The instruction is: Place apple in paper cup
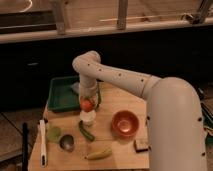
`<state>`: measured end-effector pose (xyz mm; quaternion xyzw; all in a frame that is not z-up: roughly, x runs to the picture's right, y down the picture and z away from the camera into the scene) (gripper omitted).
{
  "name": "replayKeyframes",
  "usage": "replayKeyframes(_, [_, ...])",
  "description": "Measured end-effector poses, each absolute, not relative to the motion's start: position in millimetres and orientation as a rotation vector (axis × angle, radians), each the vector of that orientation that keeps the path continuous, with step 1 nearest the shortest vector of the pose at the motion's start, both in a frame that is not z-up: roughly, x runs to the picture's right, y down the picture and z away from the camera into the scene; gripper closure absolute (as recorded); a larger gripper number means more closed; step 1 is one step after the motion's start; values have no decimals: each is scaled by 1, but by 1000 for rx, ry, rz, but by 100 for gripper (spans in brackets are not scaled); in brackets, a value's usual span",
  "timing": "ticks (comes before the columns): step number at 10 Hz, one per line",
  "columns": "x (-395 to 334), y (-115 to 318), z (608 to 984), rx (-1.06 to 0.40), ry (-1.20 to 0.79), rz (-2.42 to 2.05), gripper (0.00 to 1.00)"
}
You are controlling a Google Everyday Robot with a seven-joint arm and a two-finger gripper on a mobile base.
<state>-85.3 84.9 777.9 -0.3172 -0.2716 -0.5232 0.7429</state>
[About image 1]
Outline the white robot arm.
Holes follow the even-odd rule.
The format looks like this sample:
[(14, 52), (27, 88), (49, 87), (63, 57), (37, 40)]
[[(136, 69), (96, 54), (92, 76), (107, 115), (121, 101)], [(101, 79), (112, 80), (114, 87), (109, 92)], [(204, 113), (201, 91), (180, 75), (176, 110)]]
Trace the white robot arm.
[(83, 96), (94, 95), (102, 80), (146, 101), (150, 171), (207, 171), (201, 102), (191, 84), (103, 65), (95, 51), (72, 66)]

